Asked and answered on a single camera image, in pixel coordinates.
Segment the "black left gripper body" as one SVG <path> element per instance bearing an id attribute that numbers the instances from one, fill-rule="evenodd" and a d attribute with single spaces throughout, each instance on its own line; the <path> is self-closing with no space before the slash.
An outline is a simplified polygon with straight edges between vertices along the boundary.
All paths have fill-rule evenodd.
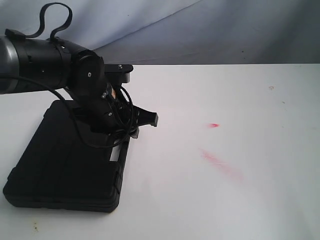
<path id="1" fill-rule="evenodd" d="M 89 110 L 108 133 L 124 132 L 132 136 L 141 126 L 158 125 L 158 114 L 135 106 L 121 84 L 90 83 L 88 97 Z"/>

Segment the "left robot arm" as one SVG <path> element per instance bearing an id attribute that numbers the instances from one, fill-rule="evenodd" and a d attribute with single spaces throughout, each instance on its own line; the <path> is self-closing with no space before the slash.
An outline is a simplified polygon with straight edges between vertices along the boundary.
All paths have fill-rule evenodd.
<path id="1" fill-rule="evenodd" d="M 155 112 L 133 106 L 123 96 L 121 86 L 133 69 L 106 64 L 94 51 L 69 41 L 0 38 L 2 94 L 65 89 L 74 100 L 75 118 L 97 133 L 157 126 Z"/>

